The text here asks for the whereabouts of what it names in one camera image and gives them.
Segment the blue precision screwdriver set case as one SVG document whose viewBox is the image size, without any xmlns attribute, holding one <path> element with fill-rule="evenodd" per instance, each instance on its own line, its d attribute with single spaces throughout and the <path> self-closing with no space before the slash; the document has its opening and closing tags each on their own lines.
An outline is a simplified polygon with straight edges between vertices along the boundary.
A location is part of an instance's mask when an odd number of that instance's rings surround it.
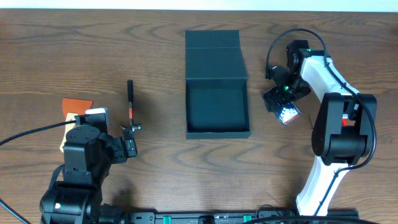
<svg viewBox="0 0 398 224">
<path fill-rule="evenodd" d="M 297 119 L 301 112 L 300 110 L 294 105 L 293 102 L 290 102 L 281 107 L 281 109 L 275 112 L 277 119 L 284 125 L 288 125 L 295 119 Z"/>
</svg>

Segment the black yellow screwdriver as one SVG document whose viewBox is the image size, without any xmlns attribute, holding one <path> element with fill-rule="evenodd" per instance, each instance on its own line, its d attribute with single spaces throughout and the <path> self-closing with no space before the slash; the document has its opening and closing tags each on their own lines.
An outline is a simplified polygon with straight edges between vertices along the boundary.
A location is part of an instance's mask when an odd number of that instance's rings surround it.
<svg viewBox="0 0 398 224">
<path fill-rule="evenodd" d="M 309 121 L 310 121 L 311 128 L 314 129 L 315 125 L 314 125 L 312 116 L 310 114 L 308 115 L 308 118 L 309 118 Z"/>
</svg>

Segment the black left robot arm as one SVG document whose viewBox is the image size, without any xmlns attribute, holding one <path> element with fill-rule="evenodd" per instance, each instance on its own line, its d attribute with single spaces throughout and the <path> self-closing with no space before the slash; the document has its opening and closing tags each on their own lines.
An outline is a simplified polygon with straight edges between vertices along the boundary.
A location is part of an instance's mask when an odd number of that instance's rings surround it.
<svg viewBox="0 0 398 224">
<path fill-rule="evenodd" d="M 102 203 L 101 186 L 113 164 L 137 156 L 133 131 L 108 134 L 105 113 L 78 115 L 66 133 L 64 165 L 53 172 L 40 201 L 41 223 L 129 223 L 117 206 Z"/>
</svg>

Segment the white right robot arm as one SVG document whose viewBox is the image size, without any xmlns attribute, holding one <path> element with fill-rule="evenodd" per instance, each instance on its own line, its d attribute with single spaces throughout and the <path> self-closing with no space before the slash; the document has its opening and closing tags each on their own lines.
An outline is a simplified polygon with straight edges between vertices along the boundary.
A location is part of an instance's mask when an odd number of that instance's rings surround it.
<svg viewBox="0 0 398 224">
<path fill-rule="evenodd" d="M 300 116 L 295 101 L 314 92 L 320 109 L 312 129 L 315 160 L 295 202 L 299 215 L 325 216 L 343 177 L 375 151 L 377 100 L 346 82 L 325 50 L 312 50 L 307 40 L 287 47 L 287 67 L 268 68 L 275 86 L 263 94 L 267 110 L 283 124 Z"/>
</svg>

